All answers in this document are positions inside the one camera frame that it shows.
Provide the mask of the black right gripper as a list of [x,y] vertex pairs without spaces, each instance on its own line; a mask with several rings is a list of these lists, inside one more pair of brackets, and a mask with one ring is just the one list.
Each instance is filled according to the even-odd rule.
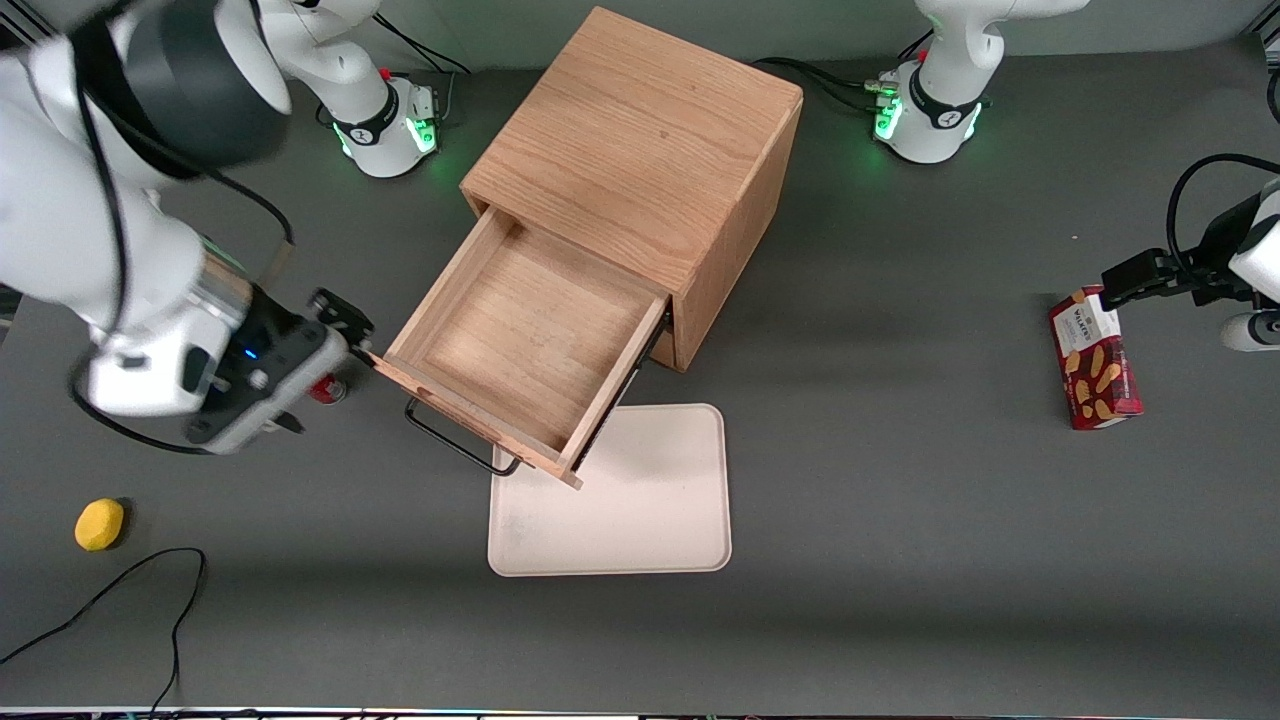
[[[375,325],[364,311],[326,288],[316,288],[308,306],[317,322],[344,338],[357,360],[375,366]],[[255,284],[248,311],[214,372],[212,400],[265,398],[278,391],[323,348],[323,327],[317,322],[287,310]],[[292,413],[282,411],[268,421],[269,433],[278,430],[300,436],[305,427]]]

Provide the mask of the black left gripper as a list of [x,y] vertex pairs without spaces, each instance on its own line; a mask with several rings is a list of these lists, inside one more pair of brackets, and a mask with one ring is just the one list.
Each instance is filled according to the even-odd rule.
[[[1253,193],[1216,217],[1206,227],[1199,245],[1188,252],[1187,263],[1196,278],[1196,287],[1190,292],[1196,306],[1219,300],[1248,302],[1251,306],[1265,305],[1260,292],[1229,268],[1239,252],[1251,251],[1265,236],[1263,229],[1254,229],[1261,206],[1260,196],[1261,193]],[[1108,269],[1108,279],[1103,278],[1101,307],[1111,313],[1137,300],[1185,290],[1179,260],[1167,250],[1144,250]]]

